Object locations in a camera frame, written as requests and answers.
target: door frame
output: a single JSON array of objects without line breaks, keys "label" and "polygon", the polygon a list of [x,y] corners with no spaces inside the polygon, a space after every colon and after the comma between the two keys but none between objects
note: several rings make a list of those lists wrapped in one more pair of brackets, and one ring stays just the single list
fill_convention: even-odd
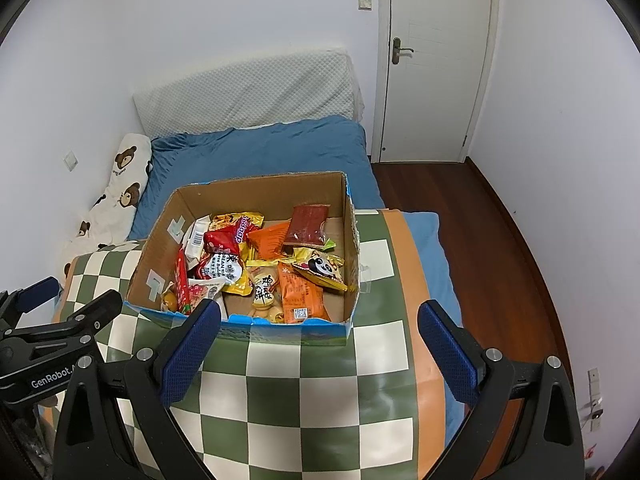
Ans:
[{"label": "door frame", "polygon": [[[465,160],[471,139],[478,124],[478,117],[486,94],[491,65],[494,60],[495,40],[498,31],[498,10],[500,0],[491,0],[489,10],[489,31],[486,38],[486,50],[482,62],[482,72],[478,85],[478,93],[474,102],[469,124],[466,128],[465,140],[460,149],[458,161]],[[373,135],[371,145],[371,161],[380,162],[382,154],[382,129],[385,124],[386,92],[388,88],[389,62],[391,60],[391,0],[378,0],[378,76],[376,78],[376,102],[373,115]]]}]

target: cardboard box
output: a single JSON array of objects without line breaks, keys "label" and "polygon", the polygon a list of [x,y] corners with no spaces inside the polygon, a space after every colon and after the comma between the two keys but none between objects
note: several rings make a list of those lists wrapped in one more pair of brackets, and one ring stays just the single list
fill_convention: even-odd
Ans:
[{"label": "cardboard box", "polygon": [[324,291],[324,306],[332,322],[306,319],[301,324],[271,324],[248,317],[252,295],[225,295],[229,316],[220,337],[285,344],[345,344],[351,331],[359,294],[359,245],[353,203],[345,174],[289,173],[193,184],[172,193],[140,257],[129,285],[126,304],[145,317],[171,327],[186,319],[183,314],[162,312],[161,293],[174,281],[175,257],[184,233],[197,218],[232,212],[255,211],[265,226],[287,220],[300,204],[329,204],[325,232],[336,242],[334,253],[344,259],[344,294]]}]

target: white wall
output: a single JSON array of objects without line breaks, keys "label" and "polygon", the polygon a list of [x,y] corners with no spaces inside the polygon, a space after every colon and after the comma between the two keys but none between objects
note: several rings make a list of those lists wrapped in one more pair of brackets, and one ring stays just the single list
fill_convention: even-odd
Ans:
[{"label": "white wall", "polygon": [[[134,88],[219,57],[345,46],[370,144],[377,38],[376,0],[373,11],[357,0],[31,0],[0,46],[0,192],[12,205],[0,218],[0,290],[53,273],[120,139],[142,129]],[[79,160],[71,173],[68,150]]]},{"label": "white wall", "polygon": [[470,156],[512,213],[566,338],[598,367],[608,465],[640,416],[640,54],[605,0],[501,0]]}]

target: baseboard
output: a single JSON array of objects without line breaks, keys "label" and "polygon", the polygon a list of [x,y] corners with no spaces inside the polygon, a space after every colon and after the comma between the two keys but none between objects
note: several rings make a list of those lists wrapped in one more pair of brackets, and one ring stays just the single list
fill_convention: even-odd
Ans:
[{"label": "baseboard", "polygon": [[542,303],[545,307],[546,316],[549,319],[549,325],[551,326],[551,331],[554,335],[554,340],[556,342],[556,347],[558,348],[559,358],[562,360],[564,364],[564,368],[566,369],[566,373],[569,376],[569,381],[571,383],[572,388],[574,387],[574,378],[571,373],[571,363],[569,361],[569,352],[566,349],[566,342],[564,341],[564,334],[562,333],[562,326],[560,325],[560,320],[558,319],[558,313],[556,312],[556,308],[554,307],[554,302],[551,300],[551,295],[549,294],[548,288],[546,288],[546,283],[544,278],[542,277],[542,273],[540,273],[540,269],[538,268],[538,264],[533,258],[533,254],[529,250],[529,246],[526,241],[522,237],[522,233],[518,229],[516,222],[514,222],[511,217],[509,211],[498,197],[497,193],[494,191],[494,188],[489,184],[489,181],[484,177],[482,171],[476,166],[476,164],[471,160],[471,158],[467,157],[465,159],[465,164],[473,171],[475,176],[478,178],[482,187],[487,192],[489,197],[491,197],[492,202],[494,202],[496,209],[500,212],[500,216],[504,220],[504,223],[507,225],[509,231],[511,232],[511,236],[516,241],[516,245],[520,249],[524,260],[527,263],[527,267],[529,267],[529,271],[531,272],[531,276],[533,277],[533,281],[538,290],[538,294],[542,300]]}]

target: door handle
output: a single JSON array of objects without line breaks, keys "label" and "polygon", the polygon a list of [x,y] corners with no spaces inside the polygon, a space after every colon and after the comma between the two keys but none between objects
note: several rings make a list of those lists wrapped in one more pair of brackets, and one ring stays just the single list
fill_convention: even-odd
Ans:
[{"label": "door handle", "polygon": [[391,63],[394,65],[398,64],[400,61],[400,52],[403,50],[408,50],[410,52],[414,51],[412,48],[400,48],[400,38],[394,38],[394,47],[391,52]]}]

